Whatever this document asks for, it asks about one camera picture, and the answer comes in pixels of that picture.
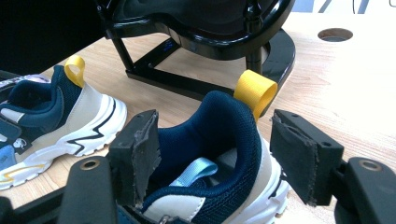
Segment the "wooden surface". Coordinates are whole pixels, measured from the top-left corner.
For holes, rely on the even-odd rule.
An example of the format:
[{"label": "wooden surface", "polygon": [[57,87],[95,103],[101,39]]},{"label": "wooden surface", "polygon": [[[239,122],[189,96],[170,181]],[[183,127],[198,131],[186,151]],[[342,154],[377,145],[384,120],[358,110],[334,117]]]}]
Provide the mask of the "wooden surface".
[{"label": "wooden surface", "polygon": [[[395,18],[292,13],[283,28],[296,45],[290,77],[259,128],[270,139],[275,108],[303,116],[345,147],[344,159],[366,157],[396,170],[396,33]],[[345,28],[353,37],[345,42],[325,42],[318,32]],[[164,40],[148,35],[126,40],[136,60]],[[78,53],[86,61],[85,79],[102,93],[128,105],[128,120],[136,113],[157,109],[160,127],[186,120],[200,102],[128,78],[111,41],[101,39]],[[216,62],[180,49],[158,68],[234,87],[245,70],[244,60]],[[50,77],[52,69],[45,72]],[[106,155],[106,149],[94,155]],[[0,191],[19,207],[64,186],[70,166],[79,160],[62,156],[47,172],[16,188]],[[292,193],[284,216],[276,223],[334,223],[329,207],[312,208]]]}]

